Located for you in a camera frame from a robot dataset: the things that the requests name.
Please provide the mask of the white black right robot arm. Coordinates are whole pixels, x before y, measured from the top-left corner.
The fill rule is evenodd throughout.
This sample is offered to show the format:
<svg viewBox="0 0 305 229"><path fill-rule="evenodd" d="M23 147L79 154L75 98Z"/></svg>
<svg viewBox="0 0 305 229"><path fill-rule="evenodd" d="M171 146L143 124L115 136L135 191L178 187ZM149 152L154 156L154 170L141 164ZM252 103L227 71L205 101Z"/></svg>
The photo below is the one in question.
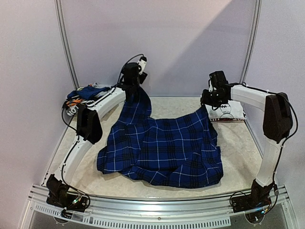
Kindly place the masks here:
<svg viewBox="0 0 305 229"><path fill-rule="evenodd" d="M250 87L243 83L223 83L218 87L210 84L203 89L201 104L219 107L228 101L237 101L256 109L262 114L264 149L262 162L253 181L254 186L271 189L285 146L293 127L292 108L287 94Z"/></svg>

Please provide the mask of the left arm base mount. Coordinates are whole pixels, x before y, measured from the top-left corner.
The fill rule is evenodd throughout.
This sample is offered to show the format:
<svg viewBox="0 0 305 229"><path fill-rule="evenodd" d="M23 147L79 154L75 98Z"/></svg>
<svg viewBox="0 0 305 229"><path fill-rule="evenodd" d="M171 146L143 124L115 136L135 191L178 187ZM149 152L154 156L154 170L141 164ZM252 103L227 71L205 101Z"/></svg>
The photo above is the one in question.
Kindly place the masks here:
<svg viewBox="0 0 305 229"><path fill-rule="evenodd" d="M90 206L90 197L80 191L58 180L54 174L51 174L47 180L46 187L49 194L46 203L63 210L72 210L78 212L85 212Z"/></svg>

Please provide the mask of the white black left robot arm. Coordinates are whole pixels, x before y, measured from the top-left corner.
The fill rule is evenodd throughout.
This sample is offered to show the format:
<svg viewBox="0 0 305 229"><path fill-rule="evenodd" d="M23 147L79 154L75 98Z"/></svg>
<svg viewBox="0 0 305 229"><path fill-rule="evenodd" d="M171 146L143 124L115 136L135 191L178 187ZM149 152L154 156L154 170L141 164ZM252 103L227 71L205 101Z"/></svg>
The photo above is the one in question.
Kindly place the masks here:
<svg viewBox="0 0 305 229"><path fill-rule="evenodd" d="M66 156L55 170L48 174L45 186L51 191L52 199L60 207L67 207L71 197L62 189L69 189L74 172L87 151L102 138L100 120L116 105L133 95L145 80L144 69L147 58L142 56L138 62L126 63L121 70L122 78L103 97L89 106L81 106L77 113L76 137Z"/></svg>

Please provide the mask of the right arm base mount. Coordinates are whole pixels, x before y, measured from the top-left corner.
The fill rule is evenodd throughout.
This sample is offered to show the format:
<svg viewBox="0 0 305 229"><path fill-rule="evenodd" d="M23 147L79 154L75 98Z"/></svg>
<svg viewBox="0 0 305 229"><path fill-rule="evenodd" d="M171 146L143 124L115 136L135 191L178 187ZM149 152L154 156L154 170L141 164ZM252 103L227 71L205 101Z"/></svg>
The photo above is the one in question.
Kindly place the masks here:
<svg viewBox="0 0 305 229"><path fill-rule="evenodd" d="M276 196L274 202L272 202L270 197L270 191L272 189L274 190L274 194ZM263 187L260 186L256 180L254 180L251 186L251 193L249 195L243 193L242 191L234 192L230 196L229 203L233 208L234 213L267 206L267 208L262 211L262 214L265 215L274 208L278 200L278 194L278 187L274 181L270 185Z"/></svg>

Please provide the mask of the blue plaid flannel shirt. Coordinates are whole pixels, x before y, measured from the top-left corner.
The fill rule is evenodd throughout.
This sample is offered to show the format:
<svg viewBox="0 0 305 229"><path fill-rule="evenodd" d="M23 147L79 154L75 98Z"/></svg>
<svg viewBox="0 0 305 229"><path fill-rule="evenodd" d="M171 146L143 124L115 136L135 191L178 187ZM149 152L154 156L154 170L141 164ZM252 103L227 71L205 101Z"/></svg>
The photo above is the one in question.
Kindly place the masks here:
<svg viewBox="0 0 305 229"><path fill-rule="evenodd" d="M154 186L218 184L224 175L221 149L206 107L172 119L154 119L151 113L151 100L139 88L125 101L97 155L98 171L118 172Z"/></svg>

